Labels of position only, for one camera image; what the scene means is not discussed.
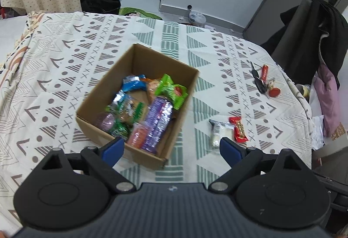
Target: patterned bedsheet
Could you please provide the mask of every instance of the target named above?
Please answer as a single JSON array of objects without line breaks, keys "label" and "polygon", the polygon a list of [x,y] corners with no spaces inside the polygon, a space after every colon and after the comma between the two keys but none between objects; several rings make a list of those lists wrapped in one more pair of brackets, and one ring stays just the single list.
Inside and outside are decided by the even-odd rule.
[{"label": "patterned bedsheet", "polygon": [[[133,43],[141,43],[200,70],[168,165],[149,170],[122,159],[114,168],[142,182],[209,184],[229,166],[210,151],[209,118],[241,116],[248,145],[266,153],[293,149],[310,166],[310,108],[264,49],[219,32],[160,20],[92,13],[35,14],[31,29],[0,71],[0,225],[20,227],[15,190],[53,148],[79,152],[93,143],[75,122],[75,110]],[[250,62],[281,89],[260,95]]]}]

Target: snack package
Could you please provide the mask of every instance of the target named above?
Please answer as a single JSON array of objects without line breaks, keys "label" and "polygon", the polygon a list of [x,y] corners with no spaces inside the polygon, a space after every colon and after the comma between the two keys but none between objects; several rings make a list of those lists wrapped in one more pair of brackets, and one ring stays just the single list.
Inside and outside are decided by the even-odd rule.
[{"label": "snack package", "polygon": [[126,124],[119,122],[112,113],[100,113],[96,121],[96,126],[111,136],[120,136],[125,141],[128,139],[129,132]]},{"label": "snack package", "polygon": [[158,80],[150,80],[147,85],[147,96],[149,98],[150,103],[153,103],[156,99],[155,92],[159,86],[160,82]]},{"label": "snack package", "polygon": [[126,124],[121,123],[118,119],[115,120],[113,127],[108,131],[111,136],[120,136],[123,140],[127,141],[129,131]]},{"label": "snack package", "polygon": [[123,101],[118,106],[119,120],[132,126],[136,122],[141,122],[147,112],[147,106],[132,98],[129,95],[125,95]]},{"label": "snack package", "polygon": [[139,123],[135,123],[133,131],[127,141],[127,144],[135,148],[140,148],[144,143],[148,133],[148,127],[145,127],[144,125]]},{"label": "snack package", "polygon": [[104,132],[108,132],[114,125],[115,116],[112,113],[102,112],[98,115],[95,126]]},{"label": "snack package", "polygon": [[245,135],[244,132],[244,126],[241,122],[241,117],[229,117],[229,122],[235,125],[234,128],[234,139],[237,143],[244,143],[248,141],[248,138]]},{"label": "snack package", "polygon": [[156,112],[159,113],[156,113],[157,116],[153,118],[154,122],[150,123],[148,119],[144,121],[148,127],[152,128],[149,130],[149,134],[147,135],[141,148],[152,154],[156,154],[156,146],[160,141],[162,134],[166,130],[173,112],[173,105],[167,100],[164,101],[165,102],[160,109],[156,108]]},{"label": "snack package", "polygon": [[105,109],[107,112],[117,113],[119,104],[126,98],[126,94],[120,90],[114,97],[111,104]]},{"label": "snack package", "polygon": [[167,96],[172,101],[173,107],[176,110],[179,110],[187,97],[187,89],[184,86],[174,84],[172,78],[169,75],[164,74],[155,91],[155,95]]},{"label": "snack package", "polygon": [[122,90],[123,92],[130,92],[138,89],[146,91],[146,83],[141,79],[144,79],[145,75],[134,76],[130,75],[123,78]]},{"label": "snack package", "polygon": [[222,137],[227,137],[229,139],[233,138],[233,125],[212,119],[209,119],[209,122],[212,125],[211,145],[213,149],[220,148],[220,140],[222,139]]}]

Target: cardboard box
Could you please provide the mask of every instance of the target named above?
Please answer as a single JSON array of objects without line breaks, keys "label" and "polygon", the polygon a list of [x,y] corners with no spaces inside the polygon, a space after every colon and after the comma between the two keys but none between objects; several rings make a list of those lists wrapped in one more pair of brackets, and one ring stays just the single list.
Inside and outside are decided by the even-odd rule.
[{"label": "cardboard box", "polygon": [[[121,89],[123,78],[132,74],[145,74],[147,78],[158,79],[165,73],[172,77],[175,84],[187,88],[188,96],[184,104],[179,111],[174,110],[172,120],[157,145],[157,156],[128,144],[125,145],[124,154],[124,157],[130,161],[148,168],[159,169],[163,167],[170,158],[177,135],[184,122],[199,71],[148,47],[133,44],[89,93],[76,112],[76,121],[83,133],[100,146],[110,142],[114,137],[93,126],[92,123],[95,123],[98,114],[112,102],[115,92]],[[139,101],[149,103],[145,91],[134,91],[132,96]]]}]

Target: red snack stick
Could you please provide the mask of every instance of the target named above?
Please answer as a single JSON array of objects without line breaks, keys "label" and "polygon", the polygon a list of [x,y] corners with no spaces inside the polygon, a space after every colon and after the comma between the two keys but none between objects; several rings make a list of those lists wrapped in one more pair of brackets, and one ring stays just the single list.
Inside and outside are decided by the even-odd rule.
[{"label": "red snack stick", "polygon": [[267,73],[268,73],[268,66],[266,64],[264,64],[262,67],[262,73],[261,73],[261,78],[260,78],[263,82],[266,82]]},{"label": "red snack stick", "polygon": [[234,128],[234,139],[238,143],[244,143],[248,141],[248,138],[245,135],[244,132],[244,126],[241,123],[241,117],[229,117],[229,122],[235,125]]}]

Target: blue snack wrapper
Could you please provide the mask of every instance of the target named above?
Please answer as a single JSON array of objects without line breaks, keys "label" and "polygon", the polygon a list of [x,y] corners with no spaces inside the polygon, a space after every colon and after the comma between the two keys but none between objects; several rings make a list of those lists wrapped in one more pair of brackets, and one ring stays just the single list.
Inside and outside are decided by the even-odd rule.
[{"label": "blue snack wrapper", "polygon": [[122,84],[122,90],[123,92],[130,92],[133,90],[144,90],[146,91],[146,83],[144,81],[141,81],[141,78],[145,78],[145,75],[129,75],[125,78],[123,78],[123,84]]}]

